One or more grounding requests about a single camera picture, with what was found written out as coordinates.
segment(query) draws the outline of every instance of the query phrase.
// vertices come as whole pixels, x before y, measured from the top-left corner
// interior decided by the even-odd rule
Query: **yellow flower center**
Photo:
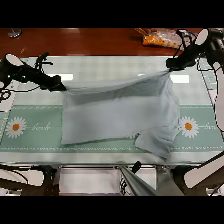
[[[19,130],[19,124],[14,124],[13,126],[12,126],[12,130],[13,131],[18,131]]]
[[[187,130],[192,130],[192,124],[190,124],[190,123],[186,123],[185,124],[185,128],[187,129]]]

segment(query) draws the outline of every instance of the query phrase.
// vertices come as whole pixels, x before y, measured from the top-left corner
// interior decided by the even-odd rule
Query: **folded fabric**
[[[179,120],[169,71],[65,86],[62,144],[136,136],[136,147],[168,157]]]

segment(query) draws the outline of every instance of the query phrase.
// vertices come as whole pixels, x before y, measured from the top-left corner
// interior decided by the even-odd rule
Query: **gray t-shirt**
[[[168,157],[179,121],[168,71],[66,88],[62,144],[136,136],[136,147]]]

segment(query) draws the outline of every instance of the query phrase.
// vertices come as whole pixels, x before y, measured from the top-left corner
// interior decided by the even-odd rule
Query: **wooden table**
[[[199,32],[201,28],[185,28]],[[66,55],[164,55],[175,49],[142,45],[142,36],[133,28],[22,28],[16,39],[8,37],[9,28],[0,28],[0,58],[5,53],[18,57]]]

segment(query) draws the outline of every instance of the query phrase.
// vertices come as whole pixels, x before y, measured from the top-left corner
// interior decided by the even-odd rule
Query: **daisy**
[[[6,135],[8,138],[17,138],[26,130],[26,121],[22,117],[14,117],[6,126]]]
[[[185,116],[180,119],[179,130],[182,131],[182,135],[185,135],[185,137],[194,138],[199,133],[198,129],[198,124],[194,118]]]

